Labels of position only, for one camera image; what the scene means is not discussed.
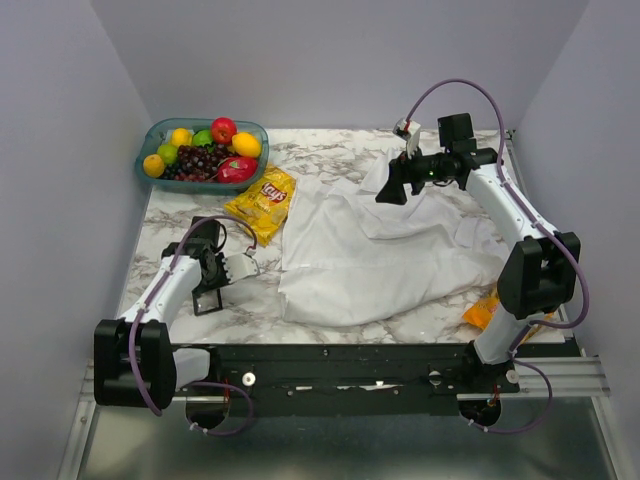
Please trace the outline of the white shirt garment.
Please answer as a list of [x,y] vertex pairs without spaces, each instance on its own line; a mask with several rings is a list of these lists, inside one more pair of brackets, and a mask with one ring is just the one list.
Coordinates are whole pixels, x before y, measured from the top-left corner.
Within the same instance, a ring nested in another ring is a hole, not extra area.
[[402,206],[376,202],[397,154],[358,184],[298,177],[282,236],[285,320],[363,325],[495,283],[509,250],[490,220],[464,216],[433,188]]

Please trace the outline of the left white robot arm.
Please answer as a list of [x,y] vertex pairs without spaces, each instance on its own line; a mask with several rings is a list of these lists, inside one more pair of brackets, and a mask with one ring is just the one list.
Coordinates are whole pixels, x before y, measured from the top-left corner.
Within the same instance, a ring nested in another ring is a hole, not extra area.
[[220,216],[194,217],[186,237],[161,254],[160,269],[142,296],[117,319],[94,330],[94,397],[102,406],[147,407],[161,415],[174,393],[189,384],[214,393],[220,368],[199,348],[176,348],[169,330],[183,303],[194,314],[222,309],[221,289],[230,284],[222,249],[227,239]]

